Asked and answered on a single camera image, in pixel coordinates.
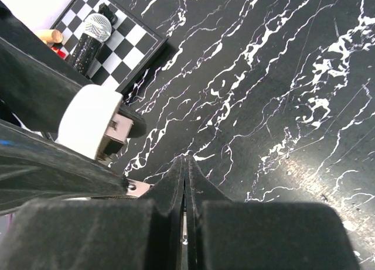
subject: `microphone grille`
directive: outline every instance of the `microphone grille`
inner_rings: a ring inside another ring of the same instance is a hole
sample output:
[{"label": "microphone grille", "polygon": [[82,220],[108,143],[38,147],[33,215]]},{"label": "microphone grille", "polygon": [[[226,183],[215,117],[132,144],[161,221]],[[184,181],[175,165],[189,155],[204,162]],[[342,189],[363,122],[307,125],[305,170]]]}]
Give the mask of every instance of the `microphone grille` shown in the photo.
[{"label": "microphone grille", "polygon": [[90,14],[84,21],[84,33],[103,43],[111,36],[111,22],[100,13]]}]

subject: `black microphone handle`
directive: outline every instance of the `black microphone handle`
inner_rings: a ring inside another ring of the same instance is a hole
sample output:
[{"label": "black microphone handle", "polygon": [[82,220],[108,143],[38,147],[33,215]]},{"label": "black microphone handle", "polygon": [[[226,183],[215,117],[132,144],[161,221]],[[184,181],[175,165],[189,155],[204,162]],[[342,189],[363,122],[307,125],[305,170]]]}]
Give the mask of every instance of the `black microphone handle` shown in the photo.
[{"label": "black microphone handle", "polygon": [[69,64],[85,76],[94,62],[101,45],[102,43],[97,39],[83,33],[69,60]]}]

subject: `microphone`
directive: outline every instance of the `microphone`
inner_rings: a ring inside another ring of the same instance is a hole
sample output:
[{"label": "microphone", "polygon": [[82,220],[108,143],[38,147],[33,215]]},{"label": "microphone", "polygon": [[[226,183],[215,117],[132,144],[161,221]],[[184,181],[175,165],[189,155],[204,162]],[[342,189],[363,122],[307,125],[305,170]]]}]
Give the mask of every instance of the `microphone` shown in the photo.
[{"label": "microphone", "polygon": [[69,64],[85,76],[111,32],[112,25],[108,18],[99,13],[90,14],[84,21],[84,31]]}]

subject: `wooden stick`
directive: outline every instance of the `wooden stick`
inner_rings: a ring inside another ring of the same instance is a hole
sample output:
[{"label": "wooden stick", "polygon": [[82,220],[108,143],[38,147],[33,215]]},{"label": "wooden stick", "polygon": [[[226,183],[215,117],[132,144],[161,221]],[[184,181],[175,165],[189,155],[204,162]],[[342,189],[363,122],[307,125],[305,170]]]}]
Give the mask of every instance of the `wooden stick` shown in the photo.
[{"label": "wooden stick", "polygon": [[63,41],[63,34],[58,30],[37,30],[34,34],[48,43],[61,43]]}]

